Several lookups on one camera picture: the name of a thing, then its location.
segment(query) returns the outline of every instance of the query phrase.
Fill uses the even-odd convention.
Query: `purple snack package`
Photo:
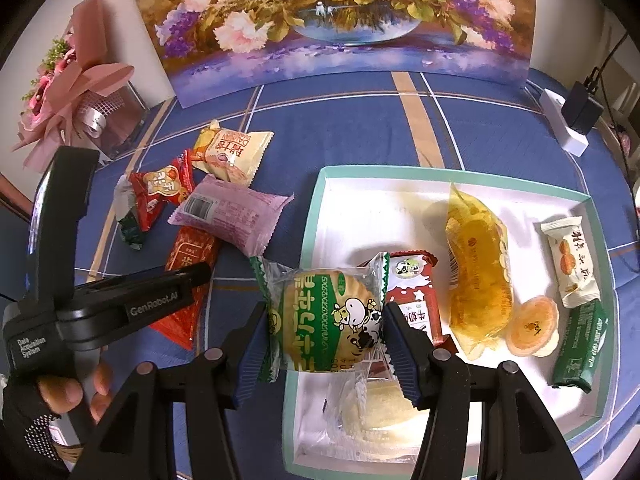
[[[202,229],[240,249],[262,256],[282,209],[292,196],[260,193],[207,175],[169,218],[169,224]]]

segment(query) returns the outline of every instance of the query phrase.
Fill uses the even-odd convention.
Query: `white power strip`
[[[587,149],[589,141],[583,134],[579,134],[566,125],[562,116],[562,105],[564,97],[545,88],[540,96],[540,106],[545,111],[545,116],[551,124],[551,129],[558,140],[558,143],[566,152],[575,156],[581,156]]]

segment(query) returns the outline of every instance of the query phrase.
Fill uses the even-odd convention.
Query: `snack package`
[[[415,463],[429,410],[419,412],[404,397],[380,346],[371,355],[332,378],[322,413],[330,446],[318,446],[318,452],[343,460]]]
[[[449,326],[474,360],[485,347],[496,347],[511,316],[507,229],[487,206],[452,184],[446,232],[452,266]]]
[[[171,164],[158,171],[129,175],[136,193],[138,219],[143,231],[151,229],[165,202],[178,205],[193,192],[195,183],[189,160],[189,150],[184,150]]]
[[[303,270],[251,258],[270,314],[273,380],[279,367],[337,372],[362,361],[380,339],[388,262],[379,253],[366,267]]]
[[[554,388],[577,386],[586,394],[591,391],[608,323],[600,300],[571,311],[554,367]]]
[[[213,267],[219,249],[220,240],[210,234],[193,227],[181,227],[164,268],[165,270],[180,269],[199,262],[207,262]],[[192,350],[193,333],[208,289],[208,284],[194,288],[193,303],[153,322],[150,327],[182,348]]]
[[[282,209],[292,196],[260,193],[207,175],[169,224],[202,229],[235,245],[246,256],[260,256],[271,240]]]
[[[551,247],[562,304],[567,308],[600,299],[593,260],[582,231],[582,217],[540,224]]]
[[[146,233],[138,224],[136,194],[126,174],[120,176],[113,189],[113,209],[120,225],[120,237],[129,247],[139,251],[145,241]]]
[[[509,352],[518,357],[546,357],[558,346],[558,306],[536,296],[514,309],[504,337]]]
[[[220,128],[218,121],[211,121],[193,147],[193,167],[220,180],[249,187],[271,137],[273,132],[244,134]]]
[[[395,301],[409,326],[429,334],[435,347],[457,354],[449,334],[443,335],[431,271],[438,259],[427,251],[391,253],[385,303]]]

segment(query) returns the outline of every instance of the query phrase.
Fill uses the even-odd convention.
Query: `white tray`
[[[427,250],[439,260],[434,284],[447,323],[449,257],[445,224],[450,183],[490,208],[508,229],[508,246],[514,300],[517,303],[544,294],[560,308],[560,337],[568,310],[558,294],[548,243],[539,224],[565,216],[583,216],[582,226],[594,261],[603,307],[613,322],[613,288],[609,257],[600,220],[588,195],[561,187],[504,176],[469,171],[403,168],[395,166],[334,166],[320,171],[306,221],[300,257],[303,269],[348,267],[379,251]],[[589,428],[602,416],[612,366],[614,331],[609,330],[593,390],[553,389],[548,386],[559,347],[546,358],[517,358],[506,346],[486,350],[474,361],[487,367],[516,361],[536,389],[568,440]],[[350,479],[367,475],[407,478],[413,464],[355,462],[318,456],[309,445],[322,437],[322,406],[334,374],[287,372],[282,426],[287,471],[308,478]],[[477,473],[481,407],[473,403],[469,413],[464,476]]]

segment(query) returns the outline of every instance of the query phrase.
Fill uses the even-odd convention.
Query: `white snack wrapper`
[[[567,308],[600,299],[593,260],[584,239],[582,217],[571,216],[540,224],[551,247],[562,304]]]

